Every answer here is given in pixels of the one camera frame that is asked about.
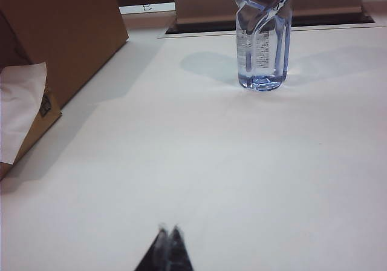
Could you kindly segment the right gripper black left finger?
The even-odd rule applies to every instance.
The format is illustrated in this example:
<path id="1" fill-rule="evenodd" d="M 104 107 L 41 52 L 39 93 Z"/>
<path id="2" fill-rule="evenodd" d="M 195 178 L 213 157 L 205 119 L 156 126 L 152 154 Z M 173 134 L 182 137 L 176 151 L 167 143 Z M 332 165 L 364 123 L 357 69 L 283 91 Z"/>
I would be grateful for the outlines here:
<path id="1" fill-rule="evenodd" d="M 158 233 L 151 246 L 135 268 L 135 271 L 141 270 L 164 270 L 167 257 L 167 242 L 169 231 L 165 224 L 160 224 Z"/>

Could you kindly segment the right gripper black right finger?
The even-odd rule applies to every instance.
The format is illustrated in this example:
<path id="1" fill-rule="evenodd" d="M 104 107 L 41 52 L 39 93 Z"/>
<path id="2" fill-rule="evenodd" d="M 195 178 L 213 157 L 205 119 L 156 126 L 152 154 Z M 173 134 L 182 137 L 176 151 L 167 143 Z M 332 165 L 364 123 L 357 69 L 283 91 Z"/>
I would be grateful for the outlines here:
<path id="1" fill-rule="evenodd" d="M 166 270 L 194 270 L 184 243 L 183 232 L 178 226 L 174 226 L 167 239 Z"/>

